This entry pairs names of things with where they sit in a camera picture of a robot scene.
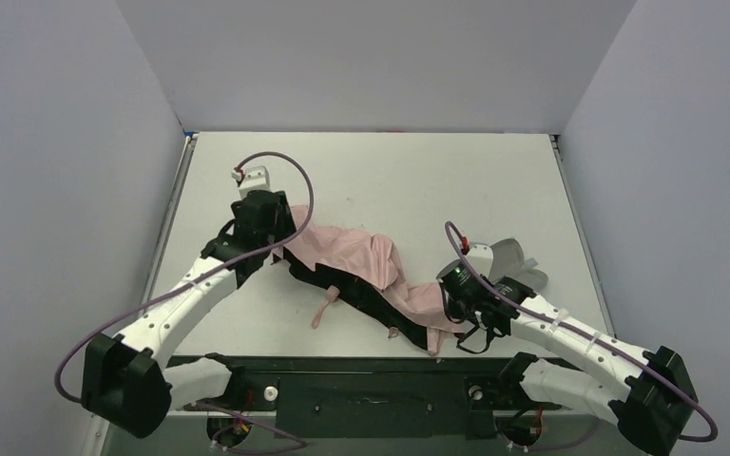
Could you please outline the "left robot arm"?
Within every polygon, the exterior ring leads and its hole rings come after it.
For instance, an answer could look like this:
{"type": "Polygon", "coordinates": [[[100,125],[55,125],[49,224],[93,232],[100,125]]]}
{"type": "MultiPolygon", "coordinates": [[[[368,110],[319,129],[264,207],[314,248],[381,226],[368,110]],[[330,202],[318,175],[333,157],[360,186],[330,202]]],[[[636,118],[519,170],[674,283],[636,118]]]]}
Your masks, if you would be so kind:
{"type": "Polygon", "coordinates": [[[145,438],[170,411],[229,391],[235,368],[223,355],[169,362],[211,310],[262,267],[275,243],[297,230],[282,191],[252,190],[231,209],[231,225],[206,244],[175,288],[115,335],[99,332],[88,342],[84,409],[145,438]]]}

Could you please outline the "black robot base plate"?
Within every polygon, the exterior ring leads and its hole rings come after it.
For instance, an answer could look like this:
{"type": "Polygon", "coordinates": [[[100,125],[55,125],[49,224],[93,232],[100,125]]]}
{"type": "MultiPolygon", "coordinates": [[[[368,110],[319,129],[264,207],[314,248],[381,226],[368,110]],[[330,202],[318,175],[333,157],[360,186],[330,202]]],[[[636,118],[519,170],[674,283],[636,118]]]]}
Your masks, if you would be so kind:
{"type": "Polygon", "coordinates": [[[272,412],[309,438],[491,438],[496,417],[556,410],[524,395],[507,358],[227,357],[212,406],[272,412]]]}

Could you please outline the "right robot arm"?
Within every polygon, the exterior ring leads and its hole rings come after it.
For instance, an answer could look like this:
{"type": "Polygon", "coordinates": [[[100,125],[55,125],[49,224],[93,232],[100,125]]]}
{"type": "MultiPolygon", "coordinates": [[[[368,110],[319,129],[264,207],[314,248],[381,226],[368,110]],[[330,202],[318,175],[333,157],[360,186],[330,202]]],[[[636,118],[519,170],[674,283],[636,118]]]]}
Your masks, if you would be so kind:
{"type": "Polygon", "coordinates": [[[698,396],[676,351],[627,344],[553,306],[541,294],[548,277],[537,269],[501,276],[487,290],[487,277],[456,260],[437,279],[447,315],[469,321],[488,339],[526,340],[569,363],[563,368],[517,354],[505,374],[530,401],[600,418],[649,455],[667,455],[679,441],[698,396]]]}

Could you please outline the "pink folding umbrella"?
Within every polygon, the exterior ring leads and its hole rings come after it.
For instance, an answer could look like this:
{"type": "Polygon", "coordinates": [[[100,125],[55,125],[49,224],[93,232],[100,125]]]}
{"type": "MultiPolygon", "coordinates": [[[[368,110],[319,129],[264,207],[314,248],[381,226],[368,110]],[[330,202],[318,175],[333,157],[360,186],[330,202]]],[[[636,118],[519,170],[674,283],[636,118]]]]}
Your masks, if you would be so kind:
{"type": "Polygon", "coordinates": [[[438,354],[447,335],[467,331],[447,318],[437,281],[407,280],[398,248],[382,234],[311,222],[274,257],[289,263],[294,278],[398,331],[430,355],[438,354]]]}

